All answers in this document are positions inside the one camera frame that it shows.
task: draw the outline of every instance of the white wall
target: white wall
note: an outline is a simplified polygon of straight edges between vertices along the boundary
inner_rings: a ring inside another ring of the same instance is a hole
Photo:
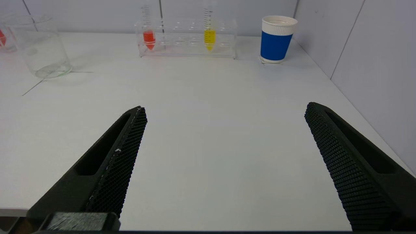
[[[366,0],[332,77],[414,172],[415,9],[415,0]]]
[[[22,5],[22,0],[13,1]],[[32,15],[48,14],[63,32],[119,32],[133,33],[134,23],[140,18],[144,0],[25,0]],[[237,24],[240,35],[260,36],[261,18],[266,15],[292,17],[297,0],[218,0],[232,5],[240,1]],[[155,17],[160,16],[158,0],[150,0]],[[162,0],[164,17],[200,17],[202,0]],[[227,17],[228,10],[220,9],[220,17]]]
[[[27,15],[27,10],[22,0],[0,0],[0,18],[10,14]]]
[[[25,0],[32,15],[52,16],[62,32],[133,33],[142,0]],[[159,2],[151,1],[155,16]]]
[[[328,77],[347,41],[363,0],[300,0],[293,38]]]

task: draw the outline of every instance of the yellow liquid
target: yellow liquid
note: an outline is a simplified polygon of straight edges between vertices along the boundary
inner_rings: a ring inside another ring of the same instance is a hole
[[[211,51],[215,44],[215,30],[206,29],[204,31],[204,43],[207,50]]]

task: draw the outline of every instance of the test tube with yellow liquid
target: test tube with yellow liquid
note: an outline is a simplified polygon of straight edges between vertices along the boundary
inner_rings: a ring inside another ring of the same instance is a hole
[[[212,51],[215,45],[215,24],[213,21],[216,0],[204,0],[204,43],[208,51]]]

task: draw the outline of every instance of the white cup rim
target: white cup rim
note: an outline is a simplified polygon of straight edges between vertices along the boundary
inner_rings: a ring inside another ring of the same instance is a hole
[[[278,27],[292,27],[297,24],[297,20],[287,16],[281,15],[269,15],[263,17],[262,21],[268,25],[278,26]],[[282,23],[275,23],[271,21],[285,21],[284,24]]]

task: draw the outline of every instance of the glass beaker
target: glass beaker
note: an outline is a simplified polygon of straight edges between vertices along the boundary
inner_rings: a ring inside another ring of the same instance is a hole
[[[39,78],[53,78],[72,70],[52,18],[15,16],[5,22],[29,71]]]

